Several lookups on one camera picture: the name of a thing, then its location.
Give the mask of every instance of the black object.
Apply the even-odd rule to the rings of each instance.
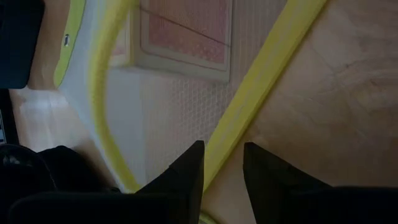
[[[204,151],[204,142],[197,141],[136,194],[121,194],[101,191],[104,186],[71,149],[61,146],[36,154],[3,145],[0,161],[8,162],[0,164],[0,209],[8,213],[8,223],[197,224]]]
[[[398,189],[330,187],[254,143],[244,179],[257,223],[397,223]]]
[[[0,145],[5,143],[19,144],[19,140],[9,92],[0,90]]]
[[[0,0],[0,88],[26,86],[43,13],[42,0]]]

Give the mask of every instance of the wooden floor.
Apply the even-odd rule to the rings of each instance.
[[[19,141],[34,151],[59,145],[75,149],[88,159],[105,181],[114,184],[77,113],[53,85],[68,11],[69,0],[45,0],[28,85],[22,90],[10,91]]]
[[[331,185],[398,187],[398,1],[330,0],[205,195],[231,223],[249,203],[243,142]]]

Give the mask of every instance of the curved yellow handrail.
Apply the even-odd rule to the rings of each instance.
[[[126,165],[108,128],[105,94],[108,63],[114,43],[133,2],[132,0],[106,1],[106,11],[100,21],[101,25],[97,31],[96,40],[91,46],[92,58],[88,72],[88,96],[95,131],[101,141],[107,161],[113,171],[117,173],[119,181],[127,192],[136,192],[140,186]]]

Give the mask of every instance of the yellow stripe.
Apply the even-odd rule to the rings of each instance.
[[[104,153],[119,181],[128,192],[140,189],[133,174],[126,165],[120,150],[113,139],[106,121],[106,81],[108,62],[116,37],[126,20],[132,0],[106,1],[106,12],[97,31],[96,40],[91,49],[89,76],[89,100],[93,113],[95,131],[102,143]]]
[[[60,59],[58,60],[57,67],[54,71],[54,85],[58,87],[61,85],[63,77],[69,66],[69,60],[72,55],[73,48],[77,33],[80,29],[81,20],[83,18],[83,11],[85,8],[86,0],[71,0],[69,5],[68,20],[63,32],[63,38],[61,43]],[[64,46],[64,38],[69,35],[69,45]]]
[[[205,190],[241,139],[325,3],[326,0],[287,2],[206,146]]]

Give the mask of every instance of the floor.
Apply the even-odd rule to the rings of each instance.
[[[11,90],[19,141],[34,151],[65,145],[83,154],[103,179],[114,184],[88,131],[53,85],[69,0],[45,0],[45,12],[27,87]]]

